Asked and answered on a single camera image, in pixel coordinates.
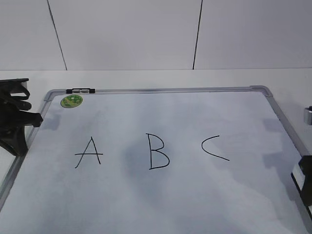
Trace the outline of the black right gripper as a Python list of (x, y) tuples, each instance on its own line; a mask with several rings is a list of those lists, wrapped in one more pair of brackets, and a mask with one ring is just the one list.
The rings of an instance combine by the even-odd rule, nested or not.
[(300, 196), (304, 206), (307, 209), (309, 217), (312, 218), (312, 156), (302, 156), (298, 166), (301, 169), (303, 175), (305, 175)]

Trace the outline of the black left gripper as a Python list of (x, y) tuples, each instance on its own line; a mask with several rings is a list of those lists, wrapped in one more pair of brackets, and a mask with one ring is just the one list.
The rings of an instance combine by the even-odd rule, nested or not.
[(15, 96), (0, 97), (0, 146), (14, 156), (25, 156), (28, 147), (24, 126), (39, 127), (40, 113), (28, 112), (32, 104)]

